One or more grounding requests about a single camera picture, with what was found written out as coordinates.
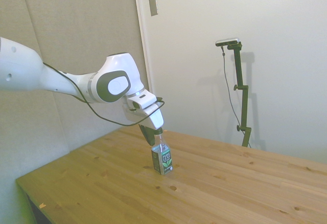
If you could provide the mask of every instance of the wooden tabletop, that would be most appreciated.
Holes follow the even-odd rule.
[[[138,126],[17,180],[52,223],[327,223],[327,165],[165,131],[173,171],[153,169]]]

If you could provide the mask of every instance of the bottle cap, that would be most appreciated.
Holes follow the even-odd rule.
[[[154,131],[154,134],[155,134],[155,135],[160,135],[160,134],[162,134],[162,128],[160,127],[159,129],[155,130],[155,131]]]

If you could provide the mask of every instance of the green label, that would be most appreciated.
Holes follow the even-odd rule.
[[[153,161],[154,169],[161,174],[159,156],[158,153],[154,151],[152,151],[152,161]]]
[[[163,165],[163,172],[165,174],[173,170],[172,155],[170,154],[170,150],[166,151],[162,155],[162,165]]]

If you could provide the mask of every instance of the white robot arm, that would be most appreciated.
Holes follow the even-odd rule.
[[[89,103],[110,103],[122,98],[129,121],[137,123],[150,115],[140,124],[158,129],[164,123],[157,98],[144,88],[130,54],[108,56],[96,73],[72,75],[53,70],[34,50],[0,37],[0,90],[35,89],[69,94]]]

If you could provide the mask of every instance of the plastic bottle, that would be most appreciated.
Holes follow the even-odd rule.
[[[154,132],[154,146],[152,146],[152,161],[156,171],[160,174],[168,174],[173,170],[172,155],[168,144],[162,135],[162,128]]]

